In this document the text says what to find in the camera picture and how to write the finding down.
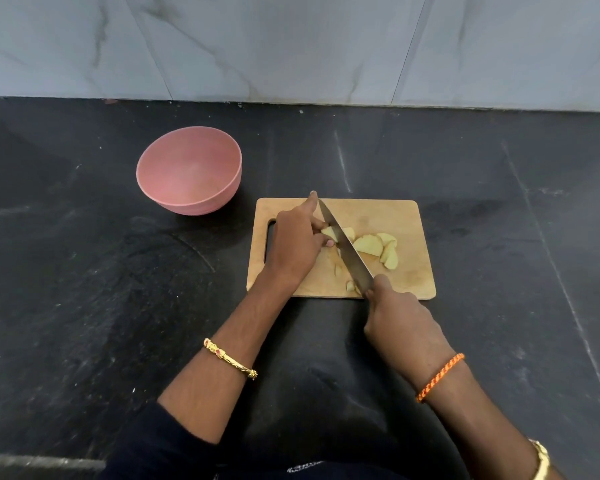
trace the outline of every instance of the hand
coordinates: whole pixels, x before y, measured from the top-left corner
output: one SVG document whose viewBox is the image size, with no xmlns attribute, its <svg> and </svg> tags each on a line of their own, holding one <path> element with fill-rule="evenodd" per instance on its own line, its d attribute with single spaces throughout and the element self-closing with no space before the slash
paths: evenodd
<svg viewBox="0 0 600 480">
<path fill-rule="evenodd" d="M 456 354 L 440 325 L 412 293 L 394 291 L 384 274 L 375 277 L 367 297 L 369 342 L 414 389 L 423 388 Z"/>
<path fill-rule="evenodd" d="M 273 227 L 265 266 L 277 277 L 290 280 L 294 290 L 311 271 L 321 247 L 333 246 L 333 240 L 320 233 L 327 224 L 313 216 L 317 205 L 318 194 L 311 192 L 302 204 L 280 212 Z"/>
</svg>

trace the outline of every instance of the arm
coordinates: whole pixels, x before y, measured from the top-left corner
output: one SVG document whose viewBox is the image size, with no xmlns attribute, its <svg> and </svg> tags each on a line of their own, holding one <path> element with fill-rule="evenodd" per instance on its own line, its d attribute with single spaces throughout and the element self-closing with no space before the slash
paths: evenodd
<svg viewBox="0 0 600 480">
<path fill-rule="evenodd" d="M 320 248 L 333 245 L 320 233 L 326 224 L 313 217 L 317 202 L 312 192 L 302 205 L 279 213 L 264 270 L 211 338 L 245 367 L 252 368 L 273 322 L 313 267 Z M 190 433 L 217 444 L 246 380 L 243 372 L 202 349 L 158 402 Z"/>
<path fill-rule="evenodd" d="M 456 352 L 428 309 L 411 293 L 392 290 L 386 276 L 376 276 L 368 298 L 367 338 L 392 368 L 421 391 Z M 456 441 L 472 478 L 534 478 L 539 464 L 536 448 L 488 398 L 466 362 L 456 364 L 425 401 Z M 562 476 L 552 467 L 546 478 L 561 480 Z"/>
</svg>

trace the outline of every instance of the cutting board handle hole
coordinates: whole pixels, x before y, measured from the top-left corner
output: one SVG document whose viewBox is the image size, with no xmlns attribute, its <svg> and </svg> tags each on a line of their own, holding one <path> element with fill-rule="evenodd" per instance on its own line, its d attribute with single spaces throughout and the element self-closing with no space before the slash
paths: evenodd
<svg viewBox="0 0 600 480">
<path fill-rule="evenodd" d="M 273 242 L 273 226 L 276 224 L 276 220 L 272 219 L 267 224 L 267 244 L 264 246 L 264 262 L 267 262 L 267 256 L 269 255 L 270 245 Z"/>
</svg>

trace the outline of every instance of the forearm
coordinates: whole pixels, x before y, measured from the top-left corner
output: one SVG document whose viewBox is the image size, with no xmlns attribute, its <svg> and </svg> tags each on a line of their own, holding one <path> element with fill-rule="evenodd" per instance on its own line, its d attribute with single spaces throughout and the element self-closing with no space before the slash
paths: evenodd
<svg viewBox="0 0 600 480">
<path fill-rule="evenodd" d="M 469 472 L 476 480 L 532 479 L 538 469 L 536 448 L 504 416 L 459 362 L 426 398 L 457 441 Z M 562 477 L 554 469 L 550 480 Z"/>
<path fill-rule="evenodd" d="M 248 368 L 295 284 L 265 268 L 247 296 L 211 338 Z M 218 443 L 247 380 L 245 374 L 208 350 L 200 350 L 169 384 L 158 402 L 193 435 Z"/>
</svg>

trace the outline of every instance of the dark sleeve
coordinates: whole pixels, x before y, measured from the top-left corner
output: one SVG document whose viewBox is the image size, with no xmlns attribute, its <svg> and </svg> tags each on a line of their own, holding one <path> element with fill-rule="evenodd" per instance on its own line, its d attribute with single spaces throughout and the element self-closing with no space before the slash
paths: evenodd
<svg viewBox="0 0 600 480">
<path fill-rule="evenodd" d="M 100 478 L 212 478 L 216 448 L 152 403 L 120 435 Z"/>
</svg>

